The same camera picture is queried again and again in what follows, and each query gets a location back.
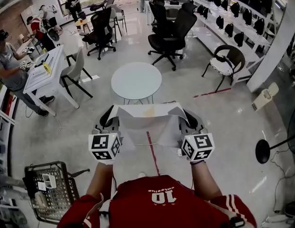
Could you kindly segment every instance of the brick wall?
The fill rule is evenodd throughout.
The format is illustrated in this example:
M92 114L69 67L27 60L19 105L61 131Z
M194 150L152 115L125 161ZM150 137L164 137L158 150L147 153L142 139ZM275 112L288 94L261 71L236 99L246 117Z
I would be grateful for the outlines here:
M30 5L32 5L31 0L22 0L0 14L0 29L9 33L6 41L11 43L16 49L21 45L19 35L23 34L26 38L29 34L20 13Z

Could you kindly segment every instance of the white round table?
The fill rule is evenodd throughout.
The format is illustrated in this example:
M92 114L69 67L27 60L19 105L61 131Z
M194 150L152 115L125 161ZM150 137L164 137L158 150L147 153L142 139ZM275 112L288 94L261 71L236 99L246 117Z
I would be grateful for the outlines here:
M120 97L128 100L138 100L152 96L160 88L162 76L159 70L151 64L133 62L119 68L111 78L111 87Z

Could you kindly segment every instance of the fan stand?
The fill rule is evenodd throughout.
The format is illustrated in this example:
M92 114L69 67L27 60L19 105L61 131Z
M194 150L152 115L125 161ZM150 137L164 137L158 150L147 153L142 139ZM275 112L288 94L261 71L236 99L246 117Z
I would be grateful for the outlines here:
M291 136L290 138L284 140L283 142L280 142L276 144L275 146L271 147L269 146L269 143L265 139L261 139L256 144L256 159L259 163L265 164L269 158L270 158L270 151L292 139L295 138L295 135Z

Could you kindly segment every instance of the glossy floor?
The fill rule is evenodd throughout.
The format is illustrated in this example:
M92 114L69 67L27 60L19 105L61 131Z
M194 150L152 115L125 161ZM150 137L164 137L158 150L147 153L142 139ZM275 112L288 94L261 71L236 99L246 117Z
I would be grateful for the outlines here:
M11 146L13 177L23 177L24 167L30 164L60 160L66 163L69 172L91 169L90 173L76 178L80 195L85 194L97 164L88 152L88 134L101 112L112 104L123 103L121 98L111 92L113 73L126 63L152 63L158 57L147 54L151 49L147 38L151 34L151 27L146 25L145 14L138 13L134 5L124 6L124 9L128 33L124 33L122 37L118 33L118 42L114 43L117 51L109 49L101 55L100 61L97 60L97 53L85 56L85 69L95 79L87 80L86 75L82 79L85 88L93 94L92 99L72 86L71 93L80 108L75 109L64 97L57 94L56 100L51 104L57 116L46 118L35 113L27 118L26 114L30 115L31 110L26 109L23 102L19 103ZM65 45L67 54L77 52L82 42L77 33L70 35L75 27L67 25L64 30L60 43ZM166 59L156 64L162 74L162 85L154 95L154 102L178 101L183 108L202 118L216 144L216 150L207 161L215 180L224 194L233 193L241 197L260 226L268 215L273 214L275 186L283 174L271 162L261 165L256 161L255 144L263 138L270 144L283 140L286 137L284 125L273 103L260 112L254 112L251 103L256 96L249 92L243 82L231 90L203 95L216 89L221 75L210 68L202 78L211 54L191 34L186 41L184 59L175 59L176 72L171 70L172 66ZM221 86L222 89L229 87L228 80ZM142 139L143 143L147 141L147 138ZM169 147L155 145L154 151L160 173L169 174L191 188L188 161L179 158L173 153L175 150L172 151ZM283 166L287 174L293 172L289 152L277 155L275 160ZM136 150L121 153L117 157L114 174L118 184L135 179L141 171L147 175L157 174L149 146L138 146ZM282 181L276 192L275 209L282 208L286 193L285 181ZM28 202L18 201L18 205L25 213L29 227L37 227L38 222ZM39 227L54 226L40 223Z

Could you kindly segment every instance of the red jersey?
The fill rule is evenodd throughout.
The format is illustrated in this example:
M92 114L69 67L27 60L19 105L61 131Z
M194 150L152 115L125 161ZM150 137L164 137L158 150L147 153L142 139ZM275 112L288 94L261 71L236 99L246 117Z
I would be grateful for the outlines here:
M33 19L31 23L31 29L32 29L32 32L35 30L37 31L37 39L41 40L42 37L44 36L44 33L40 32L39 23L40 23L40 20L38 18Z
M81 197L63 216L58 228L71 224L99 228L100 206L90 195ZM253 215L238 196L221 196L207 202L170 176L122 183L109 205L110 228L228 228L233 217L243 219L242 227L256 228Z

